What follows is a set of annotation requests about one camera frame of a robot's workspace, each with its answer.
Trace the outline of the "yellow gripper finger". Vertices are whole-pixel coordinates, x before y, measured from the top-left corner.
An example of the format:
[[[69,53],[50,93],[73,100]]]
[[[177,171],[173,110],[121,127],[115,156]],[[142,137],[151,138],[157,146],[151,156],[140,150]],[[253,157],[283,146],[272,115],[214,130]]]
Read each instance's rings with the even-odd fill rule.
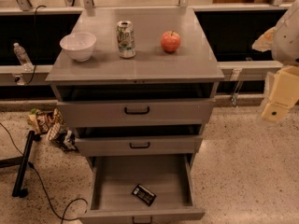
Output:
[[[253,44],[252,48],[254,50],[265,52],[271,49],[272,43],[273,43],[273,35],[276,31],[275,27],[269,28],[267,31],[265,31],[262,35],[259,36],[258,39],[256,39]]]
[[[276,104],[266,104],[262,112],[262,119],[275,123],[281,121],[288,113],[288,108]]]

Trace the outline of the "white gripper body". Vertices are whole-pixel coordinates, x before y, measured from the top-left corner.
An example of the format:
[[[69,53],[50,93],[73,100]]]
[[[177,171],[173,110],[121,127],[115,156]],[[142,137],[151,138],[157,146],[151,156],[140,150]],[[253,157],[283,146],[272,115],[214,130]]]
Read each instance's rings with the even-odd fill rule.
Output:
[[[269,100],[272,104],[291,109],[299,100],[299,68],[286,66],[275,74]]]

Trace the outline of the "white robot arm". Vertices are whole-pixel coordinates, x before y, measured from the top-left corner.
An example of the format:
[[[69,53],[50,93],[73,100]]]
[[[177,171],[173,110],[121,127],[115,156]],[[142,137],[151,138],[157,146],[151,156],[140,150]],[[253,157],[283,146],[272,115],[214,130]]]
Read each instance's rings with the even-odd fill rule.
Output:
[[[272,58],[283,64],[274,74],[272,88],[265,98],[261,118],[281,121],[299,100],[299,0],[252,44],[261,52],[270,50]]]

